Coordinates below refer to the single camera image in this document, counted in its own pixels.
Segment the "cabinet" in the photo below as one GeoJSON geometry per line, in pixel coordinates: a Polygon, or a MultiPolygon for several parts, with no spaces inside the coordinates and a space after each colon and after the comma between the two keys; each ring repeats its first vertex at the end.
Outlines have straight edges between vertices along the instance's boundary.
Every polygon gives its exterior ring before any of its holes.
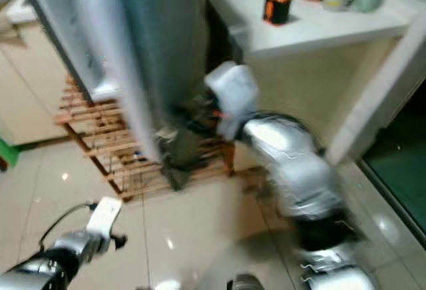
{"type": "Polygon", "coordinates": [[[64,136],[53,122],[67,73],[40,24],[0,42],[0,136],[11,145],[64,136]]]}

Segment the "refrigerator door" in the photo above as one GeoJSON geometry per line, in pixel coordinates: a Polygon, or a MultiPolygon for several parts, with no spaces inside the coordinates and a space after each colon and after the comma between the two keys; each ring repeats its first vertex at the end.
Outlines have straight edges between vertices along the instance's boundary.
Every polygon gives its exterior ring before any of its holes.
{"type": "Polygon", "coordinates": [[[75,0],[75,8],[93,57],[103,63],[105,79],[118,85],[115,96],[124,108],[133,135],[143,143],[140,151],[160,162],[153,116],[122,1],[75,0]]]}
{"type": "MultiPolygon", "coordinates": [[[[147,143],[143,148],[146,157],[161,159],[154,134],[167,128],[178,134],[177,142],[170,145],[178,147],[170,151],[175,166],[190,164],[196,159],[200,140],[187,131],[175,112],[202,87],[206,54],[204,1],[121,0],[131,40],[127,53],[135,58],[123,62],[133,63],[128,69],[136,72],[120,76],[121,82],[114,74],[105,76],[103,56],[94,51],[85,34],[75,1],[30,0],[86,99],[124,98],[133,84],[140,91],[131,92],[132,98],[124,109],[136,139],[147,143]]],[[[117,56],[127,53],[116,52],[117,56]]]]}

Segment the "kitchen counter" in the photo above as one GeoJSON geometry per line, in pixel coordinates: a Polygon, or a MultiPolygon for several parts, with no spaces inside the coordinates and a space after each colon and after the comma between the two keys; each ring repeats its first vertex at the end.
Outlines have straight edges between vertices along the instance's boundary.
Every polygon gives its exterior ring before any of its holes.
{"type": "Polygon", "coordinates": [[[384,0],[372,13],[332,12],[320,2],[293,0],[289,21],[274,27],[262,20],[264,0],[209,1],[244,52],[262,56],[400,37],[420,6],[418,0],[384,0]]]}
{"type": "Polygon", "coordinates": [[[53,117],[67,70],[25,0],[0,13],[0,72],[0,137],[8,145],[65,136],[53,117]]]}

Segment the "white table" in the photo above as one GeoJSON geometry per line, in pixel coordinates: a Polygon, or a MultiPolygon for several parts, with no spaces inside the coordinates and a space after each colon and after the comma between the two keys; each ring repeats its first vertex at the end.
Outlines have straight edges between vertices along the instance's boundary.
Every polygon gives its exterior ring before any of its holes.
{"type": "Polygon", "coordinates": [[[331,12],[293,0],[275,27],[262,20],[264,0],[209,1],[256,76],[260,108],[302,119],[326,146],[422,7],[384,0],[372,13],[331,12]]]}
{"type": "Polygon", "coordinates": [[[332,12],[320,2],[293,0],[290,20],[275,27],[262,20],[265,0],[210,0],[231,34],[246,29],[240,46],[256,55],[298,53],[322,47],[398,37],[416,13],[416,0],[385,0],[372,13],[332,12]]]}

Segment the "white cabinet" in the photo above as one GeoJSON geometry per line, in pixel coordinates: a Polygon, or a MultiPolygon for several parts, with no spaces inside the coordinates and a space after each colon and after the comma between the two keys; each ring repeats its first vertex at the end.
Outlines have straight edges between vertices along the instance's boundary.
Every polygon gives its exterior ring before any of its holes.
{"type": "Polygon", "coordinates": [[[0,136],[19,145],[64,136],[53,122],[67,71],[38,23],[0,42],[0,136]]]}
{"type": "Polygon", "coordinates": [[[394,39],[275,57],[247,57],[262,110],[299,118],[325,147],[368,86],[394,39]]]}

